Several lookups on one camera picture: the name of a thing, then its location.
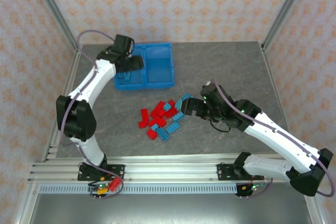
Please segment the gray table surface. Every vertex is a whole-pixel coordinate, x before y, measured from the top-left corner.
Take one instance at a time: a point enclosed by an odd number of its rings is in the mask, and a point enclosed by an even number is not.
[[[83,50],[95,58],[105,47],[85,45]],[[96,138],[103,152],[107,156],[273,152],[245,133],[236,129],[220,133],[197,117],[186,116],[179,121],[180,128],[165,143],[159,137],[150,140],[146,136],[147,128],[138,128],[142,108],[152,110],[160,100],[176,101],[185,93],[201,98],[202,85],[216,78],[234,100],[250,100],[287,129],[258,42],[173,43],[172,48],[173,88],[118,91],[111,80],[98,96],[93,113],[97,120]],[[80,58],[74,87],[91,67],[87,59]],[[218,127],[226,128],[223,123]],[[80,157],[80,154],[75,146],[60,146],[57,157]]]

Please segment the blue plastic bin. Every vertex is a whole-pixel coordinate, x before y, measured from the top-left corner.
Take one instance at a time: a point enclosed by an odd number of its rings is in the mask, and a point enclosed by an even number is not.
[[[165,89],[175,85],[171,43],[136,44],[132,55],[141,55],[144,68],[114,77],[118,90]]]

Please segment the wall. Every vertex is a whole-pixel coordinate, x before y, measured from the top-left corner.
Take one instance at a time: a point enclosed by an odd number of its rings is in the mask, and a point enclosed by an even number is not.
[[[140,41],[262,42],[285,0],[56,0],[72,33],[99,29]],[[109,42],[87,35],[83,43]]]
[[[13,223],[55,120],[72,50],[43,0],[0,0],[0,223]]]
[[[291,132],[336,154],[336,0],[297,0],[267,56]],[[323,207],[336,223],[336,197]]]

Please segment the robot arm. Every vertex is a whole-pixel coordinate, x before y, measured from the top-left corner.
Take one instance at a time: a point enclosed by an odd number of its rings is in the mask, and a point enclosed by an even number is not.
[[[62,121],[66,118],[64,134],[81,148],[87,166],[90,166],[89,163],[101,168],[107,165],[106,157],[94,135],[97,123],[92,107],[97,96],[117,73],[139,70],[144,66],[141,56],[131,56],[132,43],[134,46],[133,39],[117,35],[114,45],[98,54],[95,67],[82,83],[67,97],[61,95],[56,101],[58,129],[61,130]],[[72,99],[75,102],[66,115]]]
[[[259,107],[244,99],[233,101],[215,83],[203,86],[201,96],[203,100],[184,100],[181,111],[212,122],[222,121],[230,128],[261,140],[285,158],[285,161],[279,161],[243,152],[234,164],[220,169],[223,180],[250,180],[252,176],[260,175],[289,181],[292,187],[305,195],[316,194],[325,175],[319,163],[327,168],[333,156],[328,149],[318,150],[303,143],[273,122]]]

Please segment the metal floor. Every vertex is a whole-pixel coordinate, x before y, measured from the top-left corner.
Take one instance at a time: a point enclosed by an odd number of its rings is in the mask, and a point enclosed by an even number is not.
[[[260,197],[233,194],[118,195],[92,200],[89,195],[39,195],[30,224],[260,224],[312,223],[305,198],[289,184],[273,184]]]
[[[95,58],[106,45],[85,45],[83,50]],[[218,83],[234,100],[248,99],[285,129],[285,122],[271,85],[258,42],[173,43],[175,86],[163,90],[118,91],[110,81],[98,96],[93,113],[97,120],[96,138],[107,156],[214,154],[272,152],[261,141],[232,129],[220,133],[209,122],[186,116],[180,128],[163,143],[139,129],[140,110],[152,110],[160,101],[178,100],[185,93],[201,98],[208,80]],[[84,57],[79,60],[74,86],[91,69]],[[59,147],[57,157],[80,157],[75,146]]]

